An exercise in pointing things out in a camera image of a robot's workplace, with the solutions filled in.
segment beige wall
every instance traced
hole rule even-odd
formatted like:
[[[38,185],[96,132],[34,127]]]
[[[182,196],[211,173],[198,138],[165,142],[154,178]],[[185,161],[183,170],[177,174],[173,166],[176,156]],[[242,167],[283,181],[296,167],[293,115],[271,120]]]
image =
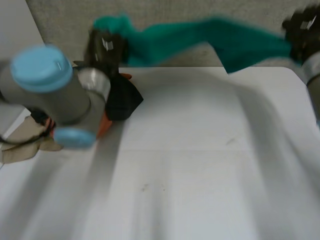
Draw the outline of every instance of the beige wall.
[[[189,21],[224,14],[281,32],[282,21],[297,8],[319,0],[26,0],[45,42],[60,47],[71,60],[81,59],[93,20],[128,14],[143,29],[155,23]],[[283,61],[264,65],[279,66]],[[166,63],[169,66],[220,66],[209,46],[197,47]]]

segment black object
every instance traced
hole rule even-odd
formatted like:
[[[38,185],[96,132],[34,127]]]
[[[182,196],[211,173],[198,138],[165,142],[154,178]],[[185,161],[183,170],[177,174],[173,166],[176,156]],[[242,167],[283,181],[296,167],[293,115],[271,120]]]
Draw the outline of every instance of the black object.
[[[50,119],[49,123],[48,123],[48,127],[42,133],[40,133],[38,136],[33,136],[33,137],[31,137],[27,140],[24,140],[24,141],[10,141],[10,140],[6,140],[2,136],[0,136],[0,143],[17,145],[17,146],[32,144],[36,141],[39,141],[42,138],[49,136],[50,132],[54,129],[54,127],[55,126],[52,124],[52,120]]]
[[[320,5],[297,10],[282,23],[285,39],[292,44],[291,57],[302,64],[320,51]]]
[[[128,119],[144,100],[137,88],[119,73],[119,64],[128,54],[127,41],[119,34],[93,29],[89,36],[84,61],[75,61],[81,68],[96,68],[110,79],[110,93],[105,105],[111,121]]]

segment gray wall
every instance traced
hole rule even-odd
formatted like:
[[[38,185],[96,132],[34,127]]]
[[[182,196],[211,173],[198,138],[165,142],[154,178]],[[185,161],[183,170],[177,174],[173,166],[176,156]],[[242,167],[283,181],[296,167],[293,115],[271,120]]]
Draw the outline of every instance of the gray wall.
[[[82,58],[88,29],[103,15],[127,13],[143,29],[168,23],[225,14],[281,32],[283,19],[314,0],[26,0],[46,43],[60,47],[71,60]],[[264,65],[279,66],[283,61]],[[220,66],[214,51],[201,46],[166,63],[169,66]]]
[[[0,0],[0,60],[24,48],[42,44],[42,38],[24,0]],[[0,134],[21,112],[21,107],[0,104]]]

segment cable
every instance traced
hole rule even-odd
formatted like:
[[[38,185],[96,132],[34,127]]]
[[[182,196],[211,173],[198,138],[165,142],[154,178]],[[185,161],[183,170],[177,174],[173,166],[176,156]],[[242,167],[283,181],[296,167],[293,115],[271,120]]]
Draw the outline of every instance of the cable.
[[[52,123],[53,123],[53,121],[51,119],[49,119],[48,127],[46,128],[46,130],[44,130],[38,136],[33,136],[28,140],[25,140],[25,141],[10,141],[10,140],[6,140],[2,136],[0,136],[0,143],[9,144],[9,145],[17,145],[17,147],[18,146],[27,145],[27,144],[32,144],[32,143],[40,140],[41,138],[47,137],[50,134],[50,132],[55,127],[55,124],[52,124]]]

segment white tabletop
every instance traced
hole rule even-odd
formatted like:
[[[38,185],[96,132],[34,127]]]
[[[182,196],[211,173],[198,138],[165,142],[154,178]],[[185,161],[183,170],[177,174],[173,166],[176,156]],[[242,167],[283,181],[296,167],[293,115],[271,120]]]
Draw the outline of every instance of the white tabletop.
[[[144,97],[129,120],[0,170],[1,239],[320,238],[320,133],[291,70],[124,72]]]

